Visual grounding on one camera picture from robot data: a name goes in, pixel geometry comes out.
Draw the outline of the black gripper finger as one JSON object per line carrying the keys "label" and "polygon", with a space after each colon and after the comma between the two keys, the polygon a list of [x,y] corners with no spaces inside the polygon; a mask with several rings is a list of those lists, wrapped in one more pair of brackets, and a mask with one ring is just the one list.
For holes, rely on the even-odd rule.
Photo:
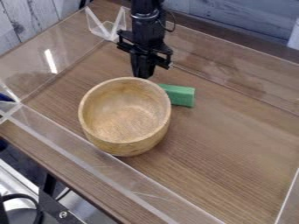
{"label": "black gripper finger", "polygon": [[133,76],[140,78],[140,68],[139,68],[139,55],[135,52],[129,53],[131,55],[131,66],[133,71]]}
{"label": "black gripper finger", "polygon": [[155,59],[147,55],[143,55],[140,63],[140,77],[148,79],[155,73]]}

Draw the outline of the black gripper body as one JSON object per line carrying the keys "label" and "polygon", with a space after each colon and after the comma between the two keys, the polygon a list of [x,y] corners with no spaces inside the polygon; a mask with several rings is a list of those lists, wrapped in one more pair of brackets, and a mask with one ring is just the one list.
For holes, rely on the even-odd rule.
{"label": "black gripper body", "polygon": [[127,53],[135,52],[140,59],[143,55],[153,58],[155,66],[168,69],[172,63],[173,50],[164,43],[164,35],[172,32],[165,28],[165,10],[152,13],[131,13],[132,30],[116,32],[119,41],[116,47]]}

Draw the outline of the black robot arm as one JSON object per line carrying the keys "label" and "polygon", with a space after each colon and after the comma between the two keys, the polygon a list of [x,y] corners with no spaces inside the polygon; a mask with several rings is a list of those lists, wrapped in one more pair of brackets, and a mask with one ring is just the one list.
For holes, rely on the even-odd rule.
{"label": "black robot arm", "polygon": [[164,35],[173,32],[165,28],[164,0],[131,0],[132,30],[116,32],[116,47],[129,53],[136,78],[148,79],[155,67],[169,68],[172,48],[164,43]]}

